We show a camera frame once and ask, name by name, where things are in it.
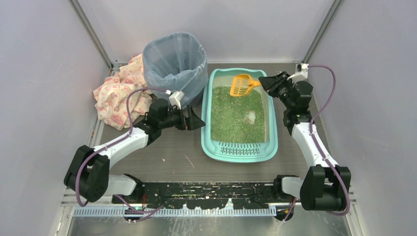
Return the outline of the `orange litter scoop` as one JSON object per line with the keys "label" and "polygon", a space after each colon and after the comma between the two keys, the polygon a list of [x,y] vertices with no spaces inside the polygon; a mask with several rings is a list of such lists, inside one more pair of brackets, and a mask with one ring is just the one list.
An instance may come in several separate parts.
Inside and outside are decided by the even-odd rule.
{"label": "orange litter scoop", "polygon": [[261,83],[254,80],[249,74],[239,74],[233,78],[229,94],[233,97],[246,96],[258,86],[261,86]]}

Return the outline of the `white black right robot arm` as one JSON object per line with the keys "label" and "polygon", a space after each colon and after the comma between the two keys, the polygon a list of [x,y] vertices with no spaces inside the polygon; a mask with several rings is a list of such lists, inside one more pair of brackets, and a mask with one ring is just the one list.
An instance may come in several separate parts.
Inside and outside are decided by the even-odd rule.
{"label": "white black right robot arm", "polygon": [[308,166],[303,179],[277,176],[278,194],[300,200],[304,210],[346,215],[350,210],[351,172],[332,158],[319,137],[315,118],[309,110],[313,86],[307,81],[294,83],[286,72],[260,77],[259,82],[269,96],[278,98],[286,107],[284,125],[298,144]]}

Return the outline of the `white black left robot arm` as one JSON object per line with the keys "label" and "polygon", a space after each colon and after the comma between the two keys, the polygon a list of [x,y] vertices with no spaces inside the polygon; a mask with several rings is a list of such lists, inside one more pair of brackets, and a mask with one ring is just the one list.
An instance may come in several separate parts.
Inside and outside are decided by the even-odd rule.
{"label": "white black left robot arm", "polygon": [[63,183],[74,190],[78,201],[98,201],[103,196],[122,197],[128,202],[142,200],[145,188],[138,178],[124,174],[110,174],[110,169],[132,152],[145,148],[157,140],[163,129],[175,127],[178,130],[195,130],[205,126],[193,111],[187,107],[187,115],[167,100],[155,100],[143,120],[133,125],[124,135],[105,144],[79,147],[64,177]]}

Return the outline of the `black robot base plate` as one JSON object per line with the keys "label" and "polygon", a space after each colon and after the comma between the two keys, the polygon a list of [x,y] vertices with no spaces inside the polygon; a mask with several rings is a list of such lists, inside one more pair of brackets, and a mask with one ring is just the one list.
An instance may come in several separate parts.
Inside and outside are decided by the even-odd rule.
{"label": "black robot base plate", "polygon": [[122,196],[129,204],[147,208],[266,209],[293,197],[281,191],[278,182],[140,182],[131,195]]}

